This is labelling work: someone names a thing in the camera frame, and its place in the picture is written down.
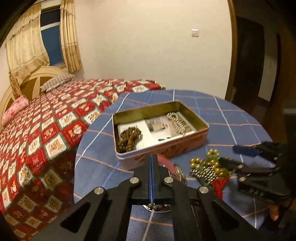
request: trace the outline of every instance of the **pink pillow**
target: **pink pillow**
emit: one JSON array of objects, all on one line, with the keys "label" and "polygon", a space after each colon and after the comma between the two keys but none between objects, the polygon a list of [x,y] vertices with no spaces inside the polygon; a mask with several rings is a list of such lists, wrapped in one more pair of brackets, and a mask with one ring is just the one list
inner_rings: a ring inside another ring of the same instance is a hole
[{"label": "pink pillow", "polygon": [[28,99],[22,95],[17,98],[12,105],[5,111],[2,117],[2,126],[6,127],[7,124],[13,119],[13,117],[22,109],[26,108],[29,105]]}]

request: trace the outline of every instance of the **red checkered bedspread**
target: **red checkered bedspread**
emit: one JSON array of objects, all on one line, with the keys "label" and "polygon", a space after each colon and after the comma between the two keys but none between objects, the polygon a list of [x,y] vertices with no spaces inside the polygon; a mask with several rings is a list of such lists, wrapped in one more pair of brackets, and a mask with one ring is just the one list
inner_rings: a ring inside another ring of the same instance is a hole
[{"label": "red checkered bedspread", "polygon": [[0,133],[0,210],[28,240],[73,200],[75,149],[122,92],[161,89],[149,80],[79,80],[33,99]]}]

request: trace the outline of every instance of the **window pane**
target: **window pane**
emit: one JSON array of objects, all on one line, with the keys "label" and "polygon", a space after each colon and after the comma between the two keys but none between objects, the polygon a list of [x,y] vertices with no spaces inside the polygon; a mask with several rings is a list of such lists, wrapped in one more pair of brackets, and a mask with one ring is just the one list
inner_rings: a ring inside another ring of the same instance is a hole
[{"label": "window pane", "polygon": [[56,10],[51,10],[48,12],[42,12],[40,16],[40,26],[56,23],[61,20],[61,10],[58,8]]},{"label": "window pane", "polygon": [[50,65],[54,66],[63,62],[59,39],[59,26],[41,31],[42,39],[49,56]]}]

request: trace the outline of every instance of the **red string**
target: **red string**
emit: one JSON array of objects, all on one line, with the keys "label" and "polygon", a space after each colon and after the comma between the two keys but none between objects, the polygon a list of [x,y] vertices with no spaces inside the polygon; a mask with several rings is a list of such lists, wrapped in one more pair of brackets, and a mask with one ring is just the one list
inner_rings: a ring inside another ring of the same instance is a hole
[{"label": "red string", "polygon": [[223,188],[225,184],[228,182],[229,178],[217,178],[212,182],[212,187],[216,190],[213,192],[216,194],[220,199],[223,199]]}]

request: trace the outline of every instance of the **triangular cutout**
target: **triangular cutout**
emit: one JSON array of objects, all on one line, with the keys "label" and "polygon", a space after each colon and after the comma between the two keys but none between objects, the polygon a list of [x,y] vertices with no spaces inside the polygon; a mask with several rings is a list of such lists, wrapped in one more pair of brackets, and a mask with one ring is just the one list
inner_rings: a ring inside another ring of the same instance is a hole
[{"label": "triangular cutout", "polygon": [[217,202],[213,201],[212,207],[223,231],[227,232],[239,226],[239,222],[227,213]]},{"label": "triangular cutout", "polygon": [[72,233],[77,233],[90,207],[90,202],[83,204],[61,223],[61,227]]}]

